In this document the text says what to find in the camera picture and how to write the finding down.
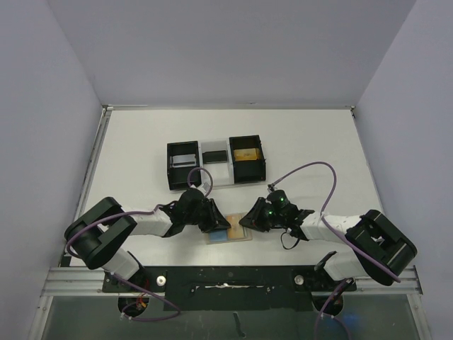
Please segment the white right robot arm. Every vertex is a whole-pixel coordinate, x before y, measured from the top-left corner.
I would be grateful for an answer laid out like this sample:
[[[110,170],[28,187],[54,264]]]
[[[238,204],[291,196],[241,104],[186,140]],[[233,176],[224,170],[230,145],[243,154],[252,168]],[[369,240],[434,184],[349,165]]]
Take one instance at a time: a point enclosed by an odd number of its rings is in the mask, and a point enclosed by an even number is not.
[[[415,244],[378,210],[363,215],[327,215],[298,208],[283,190],[259,197],[239,224],[259,232],[283,229],[299,241],[348,245],[351,251],[329,251],[319,261],[315,280],[325,290],[344,279],[362,276],[390,286],[418,254]]]

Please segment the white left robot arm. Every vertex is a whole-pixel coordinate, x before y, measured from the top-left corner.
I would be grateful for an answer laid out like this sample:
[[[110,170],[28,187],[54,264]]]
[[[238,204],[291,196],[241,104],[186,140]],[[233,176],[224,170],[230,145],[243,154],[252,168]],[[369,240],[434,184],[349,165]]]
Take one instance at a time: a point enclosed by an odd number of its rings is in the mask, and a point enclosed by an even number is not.
[[[174,237],[190,226],[203,233],[228,230],[231,224],[206,192],[191,187],[168,204],[148,211],[126,211],[116,199],[105,197],[73,222],[65,231],[67,252],[81,259],[87,268],[102,268],[119,277],[129,291],[141,288],[144,269],[122,248],[131,235]]]

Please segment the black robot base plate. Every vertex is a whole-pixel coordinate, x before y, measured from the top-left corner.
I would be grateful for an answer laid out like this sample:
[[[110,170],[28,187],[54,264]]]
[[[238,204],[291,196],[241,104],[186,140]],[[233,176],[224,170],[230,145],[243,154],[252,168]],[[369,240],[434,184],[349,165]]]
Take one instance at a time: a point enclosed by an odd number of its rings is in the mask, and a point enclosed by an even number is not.
[[[147,266],[132,282],[164,294],[183,311],[306,312],[339,284],[315,265]]]

